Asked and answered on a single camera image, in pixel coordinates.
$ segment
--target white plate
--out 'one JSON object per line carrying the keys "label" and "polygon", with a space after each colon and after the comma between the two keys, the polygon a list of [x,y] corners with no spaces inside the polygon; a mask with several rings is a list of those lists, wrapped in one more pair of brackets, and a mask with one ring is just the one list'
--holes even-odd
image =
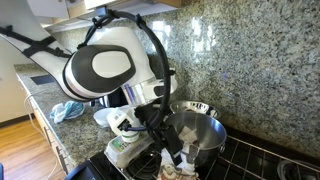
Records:
{"label": "white plate", "polygon": [[109,123],[107,120],[108,114],[112,111],[113,108],[104,108],[100,109],[99,111],[95,112],[93,118],[96,122],[102,127],[109,127]]}

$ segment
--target wooden floor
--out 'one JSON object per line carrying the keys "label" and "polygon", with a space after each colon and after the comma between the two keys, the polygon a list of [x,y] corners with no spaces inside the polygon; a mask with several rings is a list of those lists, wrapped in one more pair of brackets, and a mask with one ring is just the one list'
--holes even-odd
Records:
{"label": "wooden floor", "polygon": [[[0,128],[0,162],[5,180],[45,180],[56,163],[56,156],[46,139],[25,121]],[[50,179],[64,179],[58,163]]]}

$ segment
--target wall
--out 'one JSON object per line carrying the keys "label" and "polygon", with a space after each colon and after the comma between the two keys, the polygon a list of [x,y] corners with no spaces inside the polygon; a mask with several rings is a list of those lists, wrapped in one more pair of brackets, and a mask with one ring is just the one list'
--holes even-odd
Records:
{"label": "wall", "polygon": [[20,52],[0,38],[0,122],[26,115],[26,97],[17,80],[14,64],[31,63]]}
{"label": "wall", "polygon": [[[223,124],[317,158],[319,19],[316,0],[201,0],[145,17],[177,69],[175,98],[217,106]],[[154,54],[134,23],[112,26],[132,27]],[[74,51],[86,30],[54,36]]]}

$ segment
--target gas stove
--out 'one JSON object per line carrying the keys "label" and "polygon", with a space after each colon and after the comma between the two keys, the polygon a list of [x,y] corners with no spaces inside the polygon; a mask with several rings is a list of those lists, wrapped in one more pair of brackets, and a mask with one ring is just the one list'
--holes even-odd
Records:
{"label": "gas stove", "polygon": [[[271,146],[249,135],[241,134],[244,138],[239,139],[236,138],[238,132],[230,132],[234,131],[228,129],[224,153],[209,166],[196,169],[199,179],[320,180],[319,160],[292,153],[276,145]],[[100,179],[150,180],[156,179],[158,175],[161,155],[151,145],[123,169],[110,163],[103,152],[90,158],[89,162],[100,174]]]}

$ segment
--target kitchen counter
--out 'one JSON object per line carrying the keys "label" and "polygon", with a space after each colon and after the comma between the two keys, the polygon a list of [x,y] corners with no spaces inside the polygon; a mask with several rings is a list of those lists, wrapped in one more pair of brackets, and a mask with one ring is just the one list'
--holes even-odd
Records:
{"label": "kitchen counter", "polygon": [[48,74],[38,65],[23,64],[14,67],[27,91],[33,94],[48,127],[66,152],[73,167],[104,150],[112,139],[113,133],[99,126],[93,119],[94,112],[98,110],[97,107],[92,108],[86,103],[81,116],[56,124],[49,118],[52,107],[71,99],[62,92],[56,82],[36,85],[31,80],[30,77]]}

